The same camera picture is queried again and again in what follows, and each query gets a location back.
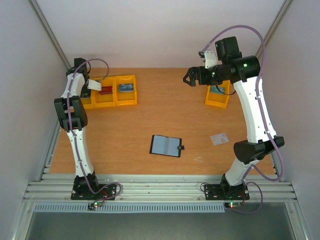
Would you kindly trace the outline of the card holder with clear sleeves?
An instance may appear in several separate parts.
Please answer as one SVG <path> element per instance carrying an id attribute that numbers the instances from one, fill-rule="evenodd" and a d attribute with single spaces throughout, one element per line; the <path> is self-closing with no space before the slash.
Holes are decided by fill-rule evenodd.
<path id="1" fill-rule="evenodd" d="M 163 135 L 152 135 L 149 153 L 154 155 L 180 158 L 185 149 L 182 139 Z"/>

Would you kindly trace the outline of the white card with red pattern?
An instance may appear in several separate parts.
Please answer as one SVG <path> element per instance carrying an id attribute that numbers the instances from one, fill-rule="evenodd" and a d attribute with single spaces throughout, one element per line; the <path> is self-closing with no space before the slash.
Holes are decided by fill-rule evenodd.
<path id="1" fill-rule="evenodd" d="M 212 135 L 210 137 L 210 139 L 211 139 L 211 141 L 212 141 L 214 146 L 229 142 L 229 139 L 228 139 L 228 137 L 227 137 L 227 135 L 225 133 L 219 133 L 219 134 L 216 134 L 216 135 Z"/>

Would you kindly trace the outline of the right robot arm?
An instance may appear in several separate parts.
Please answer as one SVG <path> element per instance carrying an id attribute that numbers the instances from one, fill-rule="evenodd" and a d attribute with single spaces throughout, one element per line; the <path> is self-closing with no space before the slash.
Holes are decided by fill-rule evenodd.
<path id="1" fill-rule="evenodd" d="M 205 184 L 207 200 L 248 200 L 248 188 L 243 181 L 249 171 L 266 155 L 282 147 L 285 140 L 278 136 L 270 121 L 261 90 L 262 81 L 257 80 L 261 66 L 256 56 L 243 57 L 236 37 L 227 37 L 215 42 L 216 53 L 200 54 L 205 65 L 191 67 L 183 82 L 191 87 L 207 85 L 218 87 L 229 81 L 241 103 L 245 118 L 247 139 L 233 146 L 235 160 L 222 175 L 219 184 Z"/>

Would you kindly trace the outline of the black VIP card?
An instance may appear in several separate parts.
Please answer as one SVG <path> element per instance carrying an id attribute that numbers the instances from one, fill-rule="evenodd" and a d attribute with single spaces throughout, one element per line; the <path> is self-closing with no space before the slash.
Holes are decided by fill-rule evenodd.
<path id="1" fill-rule="evenodd" d="M 91 97 L 91 90 L 88 88 L 82 88 L 80 93 L 81 99 L 89 99 Z"/>

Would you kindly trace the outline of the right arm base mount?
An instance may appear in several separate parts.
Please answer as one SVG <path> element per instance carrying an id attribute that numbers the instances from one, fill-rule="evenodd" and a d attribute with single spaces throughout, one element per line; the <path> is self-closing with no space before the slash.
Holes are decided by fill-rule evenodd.
<path id="1" fill-rule="evenodd" d="M 248 187 L 243 184 L 237 186 L 222 186 L 221 184 L 204 183 L 201 187 L 206 200 L 249 200 Z"/>

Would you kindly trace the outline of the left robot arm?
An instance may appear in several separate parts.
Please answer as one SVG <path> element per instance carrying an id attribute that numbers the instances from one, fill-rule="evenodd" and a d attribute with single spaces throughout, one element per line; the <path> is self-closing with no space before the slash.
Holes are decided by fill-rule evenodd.
<path id="1" fill-rule="evenodd" d="M 65 90 L 61 97 L 54 100 L 57 119 L 70 141 L 75 163 L 72 200 L 93 200 L 101 193 L 89 157 L 86 143 L 88 117 L 81 101 L 82 89 L 89 80 L 87 62 L 84 58 L 74 59 L 74 66 L 66 72 Z"/>

